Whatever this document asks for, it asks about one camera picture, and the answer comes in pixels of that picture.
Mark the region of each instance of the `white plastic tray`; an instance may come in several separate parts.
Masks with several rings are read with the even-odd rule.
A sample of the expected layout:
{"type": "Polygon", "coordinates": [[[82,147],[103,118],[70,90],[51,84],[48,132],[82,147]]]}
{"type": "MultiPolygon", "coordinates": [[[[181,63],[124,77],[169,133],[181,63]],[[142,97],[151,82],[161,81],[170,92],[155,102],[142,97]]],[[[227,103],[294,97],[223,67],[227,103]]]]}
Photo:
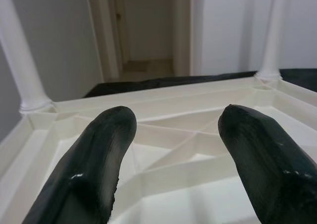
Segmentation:
{"type": "Polygon", "coordinates": [[[120,169],[112,224],[259,224],[221,141],[229,104],[275,118],[317,161],[317,94],[244,78],[56,103],[26,115],[0,146],[0,223],[20,224],[51,171],[105,109],[136,114],[136,137],[120,169]]]}

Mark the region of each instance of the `black surface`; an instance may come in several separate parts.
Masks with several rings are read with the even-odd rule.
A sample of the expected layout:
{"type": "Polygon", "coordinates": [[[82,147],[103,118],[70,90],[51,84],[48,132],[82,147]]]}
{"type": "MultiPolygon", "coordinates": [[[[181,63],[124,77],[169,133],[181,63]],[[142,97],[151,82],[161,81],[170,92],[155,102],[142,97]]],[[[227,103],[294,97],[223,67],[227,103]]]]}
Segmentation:
{"type": "MultiPolygon", "coordinates": [[[[280,70],[280,72],[281,76],[285,81],[317,92],[317,69],[282,69],[280,70]]],[[[196,84],[226,79],[245,78],[251,77],[254,74],[255,71],[249,71],[212,76],[161,78],[146,80],[142,82],[102,83],[96,85],[85,96],[85,98],[124,92],[132,92],[145,89],[163,88],[176,85],[196,84]]]]}
{"type": "Polygon", "coordinates": [[[135,132],[129,108],[101,113],[57,163],[23,224],[106,224],[135,132]]]}
{"type": "Polygon", "coordinates": [[[317,223],[317,167],[271,117],[229,105],[220,136],[262,224],[317,223]]]}

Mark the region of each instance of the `doorway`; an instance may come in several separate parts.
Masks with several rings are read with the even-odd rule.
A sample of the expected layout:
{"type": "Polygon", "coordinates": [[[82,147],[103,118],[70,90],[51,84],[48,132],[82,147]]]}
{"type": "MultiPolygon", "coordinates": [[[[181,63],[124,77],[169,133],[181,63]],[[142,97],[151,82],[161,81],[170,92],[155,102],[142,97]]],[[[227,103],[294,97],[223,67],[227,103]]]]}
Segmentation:
{"type": "MultiPolygon", "coordinates": [[[[112,57],[112,61],[104,60],[102,65],[104,74],[110,75],[108,81],[189,75],[190,0],[98,1],[104,26],[100,26],[103,33],[95,30],[96,38],[97,41],[108,40],[98,43],[99,53],[112,57]],[[107,19],[111,25],[105,26],[107,19]],[[115,63],[117,71],[113,74],[115,63]]],[[[98,20],[93,18],[94,24],[98,24],[98,20]]]]}

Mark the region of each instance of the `tiled floor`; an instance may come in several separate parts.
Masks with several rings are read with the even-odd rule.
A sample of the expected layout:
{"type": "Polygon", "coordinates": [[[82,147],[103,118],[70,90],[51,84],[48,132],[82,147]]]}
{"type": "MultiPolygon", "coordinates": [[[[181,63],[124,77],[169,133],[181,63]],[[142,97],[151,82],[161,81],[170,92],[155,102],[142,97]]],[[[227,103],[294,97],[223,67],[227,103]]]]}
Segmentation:
{"type": "Polygon", "coordinates": [[[123,73],[120,78],[114,79],[112,82],[143,81],[173,76],[171,59],[130,61],[123,65],[123,73]]]}

